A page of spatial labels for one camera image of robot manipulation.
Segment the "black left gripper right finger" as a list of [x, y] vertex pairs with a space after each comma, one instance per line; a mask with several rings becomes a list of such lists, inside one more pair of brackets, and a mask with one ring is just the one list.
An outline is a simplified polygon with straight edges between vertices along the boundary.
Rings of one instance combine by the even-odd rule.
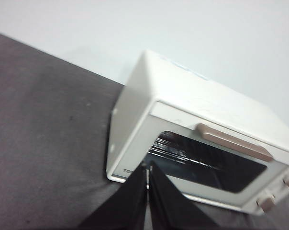
[[175, 187], [155, 162], [150, 162], [149, 199], [155, 230], [215, 230], [219, 225]]

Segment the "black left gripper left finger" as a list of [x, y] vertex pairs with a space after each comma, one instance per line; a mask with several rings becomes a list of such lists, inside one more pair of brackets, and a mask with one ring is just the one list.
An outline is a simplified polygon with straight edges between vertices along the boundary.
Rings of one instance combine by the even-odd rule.
[[142, 164], [79, 225], [79, 230], [142, 230], [146, 212], [146, 169]]

